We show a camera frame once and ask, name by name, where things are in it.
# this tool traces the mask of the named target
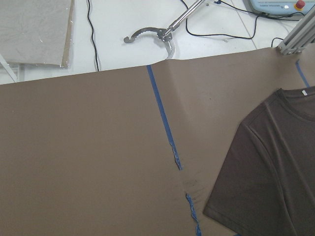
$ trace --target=white floor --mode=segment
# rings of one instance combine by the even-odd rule
[[[245,9],[242,0],[225,1]],[[188,6],[194,2],[195,0],[186,0]],[[185,7],[179,0],[91,0],[91,3],[91,20],[95,28],[95,42],[101,70],[147,65],[164,60],[167,57],[167,51],[163,43],[153,34],[143,34],[132,44],[125,44],[123,38],[131,36],[143,27],[166,28],[185,11]],[[95,71],[87,9],[86,1],[75,1],[69,67],[24,65],[19,72],[19,81]],[[253,34],[254,21],[253,15],[206,0],[190,16],[189,29],[199,34],[226,33],[249,37]],[[183,23],[173,32],[176,44],[173,58],[191,59],[270,47],[273,38],[286,37],[296,24],[297,22],[260,18],[257,22],[255,38],[243,40],[226,36],[194,37],[186,33]],[[277,46],[279,42],[279,40],[275,41],[274,46]],[[0,84],[12,82],[4,69],[0,69]]]

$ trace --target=black cable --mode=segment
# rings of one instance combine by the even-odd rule
[[[94,27],[92,25],[92,22],[90,20],[90,11],[91,11],[91,3],[90,3],[90,0],[88,0],[88,5],[89,5],[89,9],[88,9],[88,21],[90,23],[90,26],[92,28],[92,34],[91,34],[91,40],[92,40],[92,44],[93,44],[93,47],[94,47],[94,53],[95,53],[95,63],[96,63],[96,69],[97,71],[99,71],[99,67],[98,67],[98,60],[97,60],[97,49],[96,49],[96,45],[95,45],[95,42],[94,42]]]
[[[180,1],[186,7],[186,9],[188,9],[188,6],[184,2],[184,0],[180,0]],[[223,2],[221,0],[218,0],[218,4],[219,4],[219,2],[221,2],[223,4],[226,4],[226,5],[232,7],[234,9],[236,9],[236,10],[247,12],[247,13],[251,13],[251,14],[254,14],[255,16],[257,16],[256,19],[255,19],[255,24],[254,24],[254,33],[253,33],[253,35],[251,37],[234,36],[234,35],[225,34],[225,33],[195,34],[195,33],[190,32],[189,29],[188,29],[188,19],[186,19],[186,32],[189,33],[192,36],[228,36],[228,37],[240,38],[240,39],[253,39],[255,37],[255,35],[256,35],[257,20],[258,20],[259,17],[267,18],[267,19],[271,19],[271,20],[298,21],[298,20],[290,20],[290,19],[283,19],[283,18],[285,18],[285,17],[292,17],[295,14],[302,14],[304,16],[304,14],[302,12],[294,12],[294,13],[286,15],[286,16],[270,17],[270,16],[265,15],[264,13],[258,14],[258,13],[254,13],[254,12],[251,12],[251,11],[246,11],[246,10],[243,10],[243,9],[239,9],[239,8],[234,7],[234,6],[232,6],[232,5],[228,4],[228,3],[225,3],[225,2]]]
[[[271,47],[273,47],[273,46],[274,46],[274,41],[275,41],[275,39],[280,39],[280,40],[283,40],[283,38],[278,38],[278,37],[274,38],[274,39],[271,41]]]

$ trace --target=shirt neckline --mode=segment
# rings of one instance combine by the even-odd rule
[[[292,113],[294,113],[296,116],[306,119],[308,121],[315,122],[315,116],[312,116],[310,114],[301,112],[294,108],[291,103],[288,101],[288,98],[303,98],[305,95],[302,93],[302,91],[305,90],[308,94],[307,96],[315,96],[315,86],[309,87],[309,88],[302,88],[302,89],[293,89],[293,90],[284,90],[279,89],[276,91],[278,97],[280,100],[284,103],[285,107],[290,110]]]

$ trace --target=blue painter's tape strip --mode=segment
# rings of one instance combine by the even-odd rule
[[[304,74],[303,74],[303,72],[301,70],[300,60],[297,60],[295,65],[296,65],[297,71],[299,72],[300,76],[302,77],[303,82],[305,83],[305,86],[306,87],[310,87],[309,82],[307,82],[307,79],[305,78],[305,76],[304,76]]]
[[[150,65],[147,65],[147,70],[148,70],[148,73],[149,73],[149,76],[150,76],[150,80],[151,80],[151,84],[152,84],[152,88],[153,88],[154,94],[156,96],[157,105],[158,105],[159,112],[160,112],[162,120],[163,120],[163,124],[164,124],[164,128],[165,128],[165,131],[166,131],[166,135],[167,135],[168,141],[171,144],[172,149],[173,149],[173,153],[174,153],[174,157],[175,157],[175,163],[176,163],[178,169],[182,170],[183,167],[182,167],[181,161],[179,159],[178,152],[177,152],[176,146],[175,146],[175,142],[173,140],[171,128],[169,127],[169,124],[168,124],[168,121],[167,121],[167,117],[166,117],[166,114],[165,114],[165,111],[164,111],[163,103],[162,103],[161,97],[160,97],[159,92],[158,92],[158,86],[157,86],[156,80],[154,78],[152,67]]]
[[[190,210],[191,210],[191,216],[193,217],[193,219],[196,221],[197,223],[197,226],[196,226],[196,236],[201,236],[201,229],[200,229],[200,226],[199,226],[199,221],[197,219],[197,214],[196,214],[196,211],[193,207],[193,202],[192,202],[192,199],[190,197],[190,195],[187,193],[186,194],[186,198],[189,202],[189,205],[190,205]]]

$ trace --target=t-shirt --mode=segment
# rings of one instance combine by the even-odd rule
[[[315,87],[279,89],[240,123],[204,214],[242,236],[315,236]]]

